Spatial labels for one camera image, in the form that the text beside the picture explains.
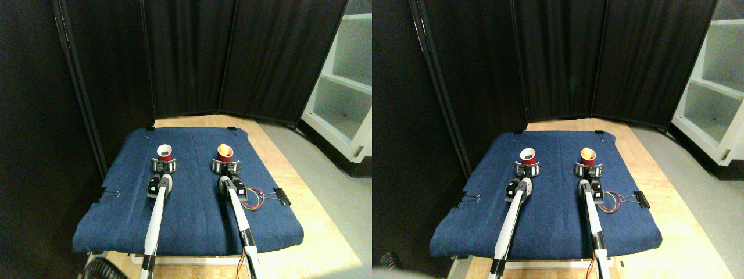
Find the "white cabinet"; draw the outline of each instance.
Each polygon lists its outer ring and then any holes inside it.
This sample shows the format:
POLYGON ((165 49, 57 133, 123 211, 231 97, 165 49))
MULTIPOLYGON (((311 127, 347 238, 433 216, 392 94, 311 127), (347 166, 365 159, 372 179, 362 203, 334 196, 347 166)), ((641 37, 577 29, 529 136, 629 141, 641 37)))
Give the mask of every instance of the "white cabinet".
POLYGON ((372 156, 372 14, 343 17, 302 120, 352 163, 372 156))
POLYGON ((743 100, 744 19, 713 20, 672 123, 728 166, 744 159, 743 100))

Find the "folding screen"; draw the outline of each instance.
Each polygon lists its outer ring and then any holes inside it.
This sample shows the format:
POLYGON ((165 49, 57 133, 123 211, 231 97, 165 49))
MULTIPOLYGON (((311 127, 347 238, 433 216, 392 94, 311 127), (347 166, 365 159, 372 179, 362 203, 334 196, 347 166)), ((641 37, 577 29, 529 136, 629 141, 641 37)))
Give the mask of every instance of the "folding screen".
POLYGON ((144 1, 156 118, 217 112, 236 4, 144 1))
POLYGON ((445 276, 451 261, 429 257, 429 240, 465 184, 405 1, 372 7, 375 114, 373 265, 388 252, 404 268, 445 276))
POLYGON ((49 1, 0 1, 0 275, 75 278, 101 176, 49 1))
POLYGON ((524 129, 509 1, 418 1, 434 40, 452 116, 471 172, 503 132, 524 129))
POLYGON ((515 1, 529 121, 587 118, 604 1, 515 1))
POLYGON ((607 9, 593 116, 666 129, 716 0, 613 0, 607 9))
POLYGON ((90 101, 106 166, 126 136, 152 126, 153 94, 147 71, 142 13, 136 1, 61 1, 73 63, 90 101))
POLYGON ((345 0, 237 5, 220 112, 294 125, 341 21, 345 0))

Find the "red wire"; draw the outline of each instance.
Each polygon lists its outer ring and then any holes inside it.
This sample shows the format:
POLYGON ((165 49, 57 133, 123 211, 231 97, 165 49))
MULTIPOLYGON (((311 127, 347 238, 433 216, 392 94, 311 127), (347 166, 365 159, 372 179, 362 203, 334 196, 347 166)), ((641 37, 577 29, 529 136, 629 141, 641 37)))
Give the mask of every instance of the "red wire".
POLYGON ((589 272, 591 271, 591 267, 594 265, 595 256, 595 254, 591 255, 591 263, 589 264, 589 269, 586 270, 586 279, 589 279, 589 272))
POLYGON ((242 203, 243 203, 243 204, 244 204, 244 205, 245 205, 246 207, 248 207, 248 209, 249 209, 249 210, 255 211, 255 210, 257 210, 258 208, 260 208, 260 207, 261 207, 261 206, 263 205, 263 201, 265 201, 265 200, 266 200, 266 194, 264 194, 264 193, 263 193, 263 190, 261 190, 261 189, 259 189, 259 188, 256 188, 256 187, 250 187, 250 188, 248 188, 248 189, 250 189, 250 190, 255 190, 256 192, 258 192, 258 193, 259 193, 259 195, 258 195, 258 205, 256 205, 256 206, 253 206, 253 205, 250 205, 250 204, 249 204, 249 203, 247 203, 247 202, 242 202, 242 203))
POLYGON ((615 206, 612 209, 609 209, 609 208, 605 207, 604 205, 599 205, 601 208, 604 208, 604 210, 606 210, 606 211, 610 211, 610 213, 612 214, 615 211, 617 211, 618 208, 620 208, 620 193, 618 193, 616 190, 608 190, 608 191, 605 191, 605 192, 610 193, 611 195, 612 194, 615 194, 615 195, 618 196, 618 198, 615 200, 615 206))
POLYGON ((237 262, 237 272, 235 273, 235 277, 237 277, 238 279, 240 279, 240 267, 242 266, 241 263, 243 262, 243 256, 244 255, 246 255, 246 250, 245 249, 243 249, 243 253, 240 254, 240 260, 237 262))

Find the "paper cup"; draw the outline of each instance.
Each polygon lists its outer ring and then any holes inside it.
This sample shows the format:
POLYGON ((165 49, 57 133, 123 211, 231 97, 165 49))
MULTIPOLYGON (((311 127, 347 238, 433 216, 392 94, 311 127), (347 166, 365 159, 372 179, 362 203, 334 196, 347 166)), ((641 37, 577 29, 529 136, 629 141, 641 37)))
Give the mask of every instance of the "paper cup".
POLYGON ((217 160, 223 163, 229 163, 232 161, 233 150, 227 144, 220 144, 217 147, 217 160))
POLYGON ((158 159, 160 161, 173 160, 173 148, 167 144, 163 144, 160 147, 158 147, 158 159))
POLYGON ((597 153, 589 147, 584 147, 581 150, 581 164, 585 166, 594 166, 594 160, 597 158, 597 153))
POLYGON ((522 164, 535 164, 535 150, 532 148, 525 148, 519 153, 519 158, 522 159, 522 164))

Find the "blue denim cloth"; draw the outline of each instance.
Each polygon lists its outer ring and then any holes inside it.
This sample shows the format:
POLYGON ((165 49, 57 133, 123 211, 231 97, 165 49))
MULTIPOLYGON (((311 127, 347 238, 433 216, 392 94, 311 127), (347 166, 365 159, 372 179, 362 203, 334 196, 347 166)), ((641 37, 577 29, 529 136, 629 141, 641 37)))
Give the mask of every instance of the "blue denim cloth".
MULTIPOLYGON (((107 191, 119 190, 121 195, 102 199, 90 207, 77 225, 72 240, 75 252, 144 252, 153 212, 147 201, 147 183, 153 175, 150 158, 156 156, 155 150, 161 144, 173 147, 178 170, 172 174, 173 189, 165 202, 158 255, 241 253, 233 209, 217 189, 220 175, 211 171, 217 146, 227 144, 233 148, 233 161, 242 162, 239 175, 246 186, 258 187, 265 193, 273 192, 278 186, 248 142, 248 133, 226 128, 138 129, 129 134, 103 182, 107 191)), ((243 210, 259 252, 302 243, 302 226, 288 205, 267 199, 259 211, 243 210)))
MULTIPOLYGON (((465 202, 449 211, 430 243, 432 257, 468 254, 493 257, 510 204, 504 201, 504 189, 514 178, 514 161, 519 160, 519 152, 527 147, 535 149, 541 173, 533 178, 532 194, 519 213, 509 259, 568 260, 592 256, 586 202, 579 197, 580 178, 573 171, 581 149, 592 148, 597 153, 595 164, 605 165, 600 178, 605 190, 630 196, 638 186, 615 148, 613 135, 545 131, 505 133, 493 141, 463 189, 469 195, 481 195, 481 201, 465 202)), ((609 195, 605 201, 608 208, 614 205, 609 195)), ((638 253, 661 245, 661 232, 648 208, 625 202, 615 214, 597 211, 609 256, 638 253)))

